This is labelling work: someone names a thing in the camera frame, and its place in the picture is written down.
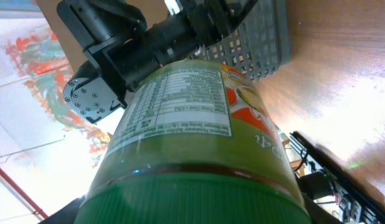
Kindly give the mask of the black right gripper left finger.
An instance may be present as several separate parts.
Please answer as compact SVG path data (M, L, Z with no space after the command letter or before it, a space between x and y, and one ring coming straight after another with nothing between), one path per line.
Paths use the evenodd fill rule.
M39 224L73 224L84 200L85 196L74 199L47 219L39 222Z

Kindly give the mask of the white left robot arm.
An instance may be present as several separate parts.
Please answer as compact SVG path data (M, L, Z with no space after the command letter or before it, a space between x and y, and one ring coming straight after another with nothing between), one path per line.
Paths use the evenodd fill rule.
M95 124L160 67L229 36L255 6L254 0L178 0L170 15L148 27L142 12L121 1L67 0L57 14L87 60L63 90L65 102Z

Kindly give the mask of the green lid jar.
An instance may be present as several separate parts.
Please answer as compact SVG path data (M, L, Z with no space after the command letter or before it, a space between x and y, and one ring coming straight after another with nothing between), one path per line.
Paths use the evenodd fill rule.
M133 95L75 223L310 223L245 72L184 60Z

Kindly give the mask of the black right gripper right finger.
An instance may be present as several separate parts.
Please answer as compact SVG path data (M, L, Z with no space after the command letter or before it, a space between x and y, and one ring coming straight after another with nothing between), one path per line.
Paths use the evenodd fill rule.
M338 219L318 206L305 194L303 194L303 199L305 203L305 209L311 217L313 224L342 224Z

